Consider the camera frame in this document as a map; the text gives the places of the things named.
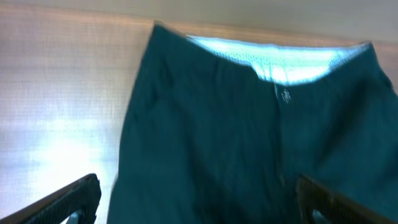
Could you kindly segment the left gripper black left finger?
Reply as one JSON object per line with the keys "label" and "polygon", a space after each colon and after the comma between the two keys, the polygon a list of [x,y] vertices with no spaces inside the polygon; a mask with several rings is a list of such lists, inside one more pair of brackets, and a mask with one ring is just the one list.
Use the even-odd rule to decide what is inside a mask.
{"label": "left gripper black left finger", "polygon": [[35,203],[1,219],[1,224],[94,224],[101,198],[96,174],[87,174]]}

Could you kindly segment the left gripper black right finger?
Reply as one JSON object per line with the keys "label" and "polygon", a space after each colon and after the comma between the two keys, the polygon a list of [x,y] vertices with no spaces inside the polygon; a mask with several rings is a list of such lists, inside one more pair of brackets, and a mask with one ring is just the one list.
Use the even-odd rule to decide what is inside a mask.
{"label": "left gripper black right finger", "polygon": [[315,213],[319,213],[329,223],[336,224],[394,224],[392,220],[331,191],[305,175],[298,178],[296,193],[304,224],[316,224]]}

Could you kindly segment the black shorts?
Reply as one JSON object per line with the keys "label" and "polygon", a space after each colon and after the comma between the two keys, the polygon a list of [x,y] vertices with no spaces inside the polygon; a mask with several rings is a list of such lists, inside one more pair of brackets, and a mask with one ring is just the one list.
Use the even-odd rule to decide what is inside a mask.
{"label": "black shorts", "polygon": [[301,174],[397,220],[397,95],[373,45],[275,52],[153,27],[108,223],[299,223]]}

